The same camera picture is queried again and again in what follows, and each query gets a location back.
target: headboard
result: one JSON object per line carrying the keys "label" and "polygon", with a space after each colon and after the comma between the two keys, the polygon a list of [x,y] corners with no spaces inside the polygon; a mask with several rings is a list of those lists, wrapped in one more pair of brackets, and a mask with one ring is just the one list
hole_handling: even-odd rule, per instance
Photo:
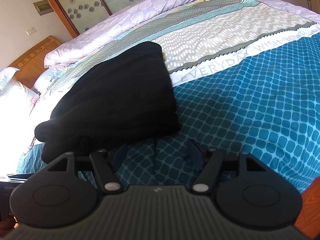
{"label": "headboard", "polygon": [[43,63],[45,55],[61,44],[62,42],[57,38],[49,36],[33,46],[9,65],[20,69],[14,77],[26,87],[31,88],[37,78],[46,70]]}

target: wooden floor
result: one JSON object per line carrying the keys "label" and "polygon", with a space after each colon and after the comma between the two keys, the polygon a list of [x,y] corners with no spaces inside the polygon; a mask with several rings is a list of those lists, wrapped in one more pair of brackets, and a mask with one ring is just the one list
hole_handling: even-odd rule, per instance
{"label": "wooden floor", "polygon": [[313,239],[320,233],[320,177],[302,193],[303,208],[295,226]]}

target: black folded clothing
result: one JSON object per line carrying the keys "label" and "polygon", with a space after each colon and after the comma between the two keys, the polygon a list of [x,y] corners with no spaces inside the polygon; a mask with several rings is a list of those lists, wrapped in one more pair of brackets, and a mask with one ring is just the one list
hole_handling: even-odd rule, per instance
{"label": "black folded clothing", "polygon": [[140,43],[85,73],[36,127],[42,160],[176,132],[176,107],[161,46]]}

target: light switch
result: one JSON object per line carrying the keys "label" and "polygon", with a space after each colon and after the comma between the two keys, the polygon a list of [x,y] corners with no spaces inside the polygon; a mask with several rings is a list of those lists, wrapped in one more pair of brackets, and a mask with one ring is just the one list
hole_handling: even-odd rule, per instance
{"label": "light switch", "polygon": [[31,34],[35,33],[36,31],[37,31],[37,30],[36,30],[35,27],[32,27],[32,28],[26,30],[26,32],[27,32],[27,34],[28,34],[29,36],[30,36]]}

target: flower decoration on door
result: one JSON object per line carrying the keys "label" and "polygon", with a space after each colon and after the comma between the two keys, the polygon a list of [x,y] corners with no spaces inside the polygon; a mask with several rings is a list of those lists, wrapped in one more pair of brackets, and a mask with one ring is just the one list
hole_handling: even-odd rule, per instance
{"label": "flower decoration on door", "polygon": [[70,4],[74,4],[76,2],[76,0],[69,0]]}

